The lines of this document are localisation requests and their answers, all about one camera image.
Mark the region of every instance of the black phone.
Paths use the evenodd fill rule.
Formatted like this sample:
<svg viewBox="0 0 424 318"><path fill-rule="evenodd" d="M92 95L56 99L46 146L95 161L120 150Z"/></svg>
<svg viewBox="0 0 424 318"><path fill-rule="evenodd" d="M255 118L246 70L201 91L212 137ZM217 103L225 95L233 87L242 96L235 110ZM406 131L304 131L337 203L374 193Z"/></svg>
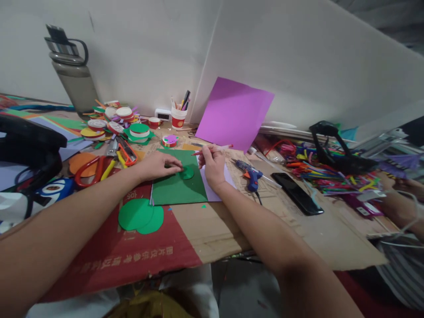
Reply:
<svg viewBox="0 0 424 318"><path fill-rule="evenodd" d="M296 203L298 208L306 215L312 216L324 213L324 210L317 206L305 191L285 173L273 173L271 177L283 187L283 190Z"/></svg>

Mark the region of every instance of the bottle handle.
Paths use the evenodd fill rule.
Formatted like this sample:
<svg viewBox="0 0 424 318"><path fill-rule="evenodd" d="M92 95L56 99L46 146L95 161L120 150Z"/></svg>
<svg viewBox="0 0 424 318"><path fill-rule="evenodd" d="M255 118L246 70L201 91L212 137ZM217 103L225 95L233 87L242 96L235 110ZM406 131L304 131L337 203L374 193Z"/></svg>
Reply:
<svg viewBox="0 0 424 318"><path fill-rule="evenodd" d="M83 41L78 40L78 39L68 39L68 40L69 41L77 41L77 42L81 43L81 45L84 48L84 56L85 57L84 57L84 62L80 66L86 66L87 65L87 62L88 62L88 48L87 48L87 45Z"/></svg>

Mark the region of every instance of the gray water bottle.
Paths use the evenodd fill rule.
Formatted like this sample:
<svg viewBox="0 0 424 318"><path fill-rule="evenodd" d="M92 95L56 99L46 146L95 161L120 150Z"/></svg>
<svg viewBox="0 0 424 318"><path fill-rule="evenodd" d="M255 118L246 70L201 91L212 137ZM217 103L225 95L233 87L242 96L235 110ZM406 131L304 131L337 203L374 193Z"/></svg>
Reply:
<svg viewBox="0 0 424 318"><path fill-rule="evenodd" d="M66 90L78 116L83 120L89 120L84 113L91 113L98 100L96 88L87 67L87 45L77 39L68 39L62 28L46 24L50 38L44 38L50 49L49 56L63 87ZM75 43L80 42L84 48L84 58L78 53Z"/></svg>

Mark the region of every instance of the hand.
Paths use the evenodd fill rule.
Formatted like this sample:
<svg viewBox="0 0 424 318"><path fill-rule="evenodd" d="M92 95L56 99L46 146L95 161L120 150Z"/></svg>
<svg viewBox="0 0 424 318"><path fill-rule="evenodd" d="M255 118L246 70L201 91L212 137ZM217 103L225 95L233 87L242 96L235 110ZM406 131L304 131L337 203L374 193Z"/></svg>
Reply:
<svg viewBox="0 0 424 318"><path fill-rule="evenodd" d="M174 156L164 154L160 151L155 151L144 158L142 162L131 167L131 169L140 177L140 182L154 180L183 171L181 161Z"/></svg>
<svg viewBox="0 0 424 318"><path fill-rule="evenodd" d="M424 201L424 185L415 180L397 179L396 190L412 193L418 201Z"/></svg>
<svg viewBox="0 0 424 318"><path fill-rule="evenodd" d="M217 148L218 146L214 144L203 146L202 154L199 155L199 169L205 166L204 174L212 189L225 182L225 157L221 151L216 151Z"/></svg>
<svg viewBox="0 0 424 318"><path fill-rule="evenodd" d="M392 178L389 178L383 171L377 172L375 175L380 179L383 190L393 190L393 186L396 184L396 181L394 181Z"/></svg>

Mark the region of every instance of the red scissors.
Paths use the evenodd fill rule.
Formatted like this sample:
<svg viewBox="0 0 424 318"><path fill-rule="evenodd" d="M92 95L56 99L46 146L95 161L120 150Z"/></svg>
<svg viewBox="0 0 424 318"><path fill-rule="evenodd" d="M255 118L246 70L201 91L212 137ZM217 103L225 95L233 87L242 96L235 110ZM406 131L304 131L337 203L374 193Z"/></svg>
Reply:
<svg viewBox="0 0 424 318"><path fill-rule="evenodd" d="M94 158L90 162L86 163L81 168L79 168L79 170L75 174L75 179L74 179L75 183L78 186L80 186L81 188L87 188L87 187L92 186L93 184L95 184L99 181L106 179L109 176L109 173L114 168L115 163L118 159L118 155L116 153L116 151L118 150L118 147L119 147L119 143L116 140L112 140L111 143L109 144L109 146L107 147L107 151L106 151L105 155L97 156L96 158ZM105 172L103 172L105 160L108 157L112 157L112 161L110 162L110 164L107 167L107 169L105 170ZM86 170L89 166L95 164L96 162L98 162L98 164L97 164L96 173L94 175L93 181L91 181L90 183L82 183L81 174L83 173L84 170Z"/></svg>

